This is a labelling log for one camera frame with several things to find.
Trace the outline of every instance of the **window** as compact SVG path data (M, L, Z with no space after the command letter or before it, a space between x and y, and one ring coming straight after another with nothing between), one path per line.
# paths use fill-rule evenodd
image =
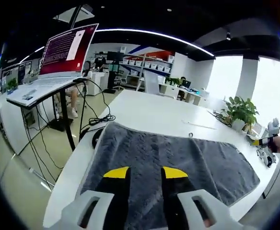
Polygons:
M280 122L280 62L261 57L252 96L257 107L257 121L267 127L268 122L277 117Z
M216 57L207 91L219 99L235 97L242 68L243 56Z

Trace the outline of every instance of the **laptop screen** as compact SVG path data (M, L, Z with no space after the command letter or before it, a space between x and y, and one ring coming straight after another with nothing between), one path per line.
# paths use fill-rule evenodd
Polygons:
M80 74L97 26L75 28L50 38L43 53L40 75L59 77L65 72Z

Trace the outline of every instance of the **floor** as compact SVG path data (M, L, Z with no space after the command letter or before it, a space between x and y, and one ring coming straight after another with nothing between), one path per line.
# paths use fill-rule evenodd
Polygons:
M111 103L119 93L105 93L105 102ZM106 109L102 94L87 96L86 101L97 115ZM70 126L75 145L78 143L82 102L83 99L80 96L77 102L79 117L74 119ZM92 110L89 107L85 108L82 125L86 125L91 117L94 117ZM42 130L42 135L53 161L58 167L63 167L72 154L66 133L46 127ZM40 134L34 138L33 144L52 176L57 179L61 169L58 169L50 160ZM42 229L44 212L51 194L50 189L45 181L29 171L30 168L33 168L42 175L30 145L27 145L19 156L15 156L11 160L12 157L13 151L0 133L0 185L9 203L24 224L29 229ZM50 184L55 184L45 166L41 161L39 162L46 179Z

